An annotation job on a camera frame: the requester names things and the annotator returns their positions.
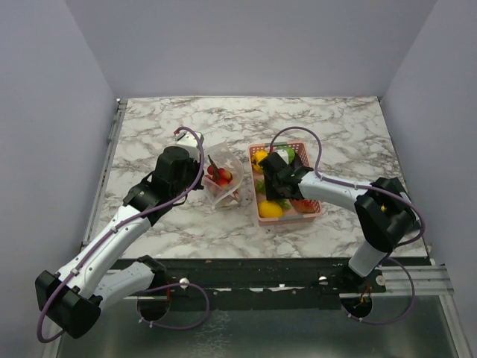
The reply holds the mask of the green grape bunch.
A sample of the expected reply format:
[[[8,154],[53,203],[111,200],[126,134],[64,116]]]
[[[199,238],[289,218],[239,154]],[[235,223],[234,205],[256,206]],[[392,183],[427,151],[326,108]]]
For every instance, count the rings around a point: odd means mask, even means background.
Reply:
[[[265,188],[265,181],[264,180],[258,180],[255,183],[255,190],[256,190],[257,194],[267,196],[267,192],[266,192],[266,188]],[[284,211],[291,209],[291,204],[290,204],[288,199],[273,197],[271,200],[276,202]]]

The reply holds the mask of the clear zip top bag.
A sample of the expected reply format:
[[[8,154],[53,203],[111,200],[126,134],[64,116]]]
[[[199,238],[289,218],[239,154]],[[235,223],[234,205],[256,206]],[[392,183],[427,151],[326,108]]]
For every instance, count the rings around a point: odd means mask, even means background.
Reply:
[[[242,162],[231,152],[227,142],[208,147],[205,155],[202,185],[212,210],[237,206],[244,178]]]

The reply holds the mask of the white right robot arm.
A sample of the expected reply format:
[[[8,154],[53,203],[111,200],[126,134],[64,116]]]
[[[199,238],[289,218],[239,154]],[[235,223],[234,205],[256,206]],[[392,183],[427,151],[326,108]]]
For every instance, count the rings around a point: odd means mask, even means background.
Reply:
[[[358,292],[369,274],[390,255],[402,238],[423,223],[397,178],[372,183],[352,182],[316,173],[306,166],[294,168],[277,151],[259,162],[268,200],[323,201],[358,216],[364,243],[352,255],[342,274],[344,286]]]

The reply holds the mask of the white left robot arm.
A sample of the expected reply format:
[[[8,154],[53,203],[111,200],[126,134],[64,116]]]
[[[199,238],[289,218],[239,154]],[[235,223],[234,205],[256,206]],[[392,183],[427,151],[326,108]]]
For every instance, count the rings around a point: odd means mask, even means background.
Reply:
[[[56,273],[43,271],[36,278],[40,342],[49,341],[42,334],[45,318],[76,339],[93,327],[103,310],[122,298],[162,290],[162,266],[150,257],[140,258],[110,277],[106,273],[177,201],[201,189],[203,162],[201,144],[167,147],[158,157],[156,168],[129,190],[101,233]]]

